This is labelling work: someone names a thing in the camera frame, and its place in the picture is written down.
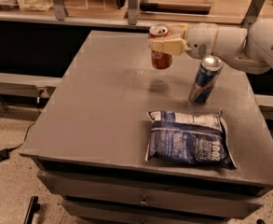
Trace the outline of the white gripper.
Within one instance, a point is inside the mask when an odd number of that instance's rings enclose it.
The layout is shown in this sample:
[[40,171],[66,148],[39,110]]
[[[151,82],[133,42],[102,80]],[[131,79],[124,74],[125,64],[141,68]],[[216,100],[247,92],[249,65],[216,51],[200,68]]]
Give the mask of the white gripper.
[[150,39],[148,45],[152,51],[170,55],[186,53],[193,59],[202,59],[212,54],[219,31],[218,25],[197,23],[190,26],[188,23],[170,23],[169,27],[172,35],[181,38]]

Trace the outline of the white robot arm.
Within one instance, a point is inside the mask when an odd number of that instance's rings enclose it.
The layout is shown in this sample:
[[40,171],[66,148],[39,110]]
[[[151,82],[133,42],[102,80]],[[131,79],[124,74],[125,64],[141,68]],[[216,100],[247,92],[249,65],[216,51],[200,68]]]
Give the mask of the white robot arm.
[[263,19],[246,29],[214,23],[171,23],[170,34],[151,38],[153,51],[170,55],[188,54],[193,59],[219,57],[230,67],[249,74],[273,70],[273,20]]

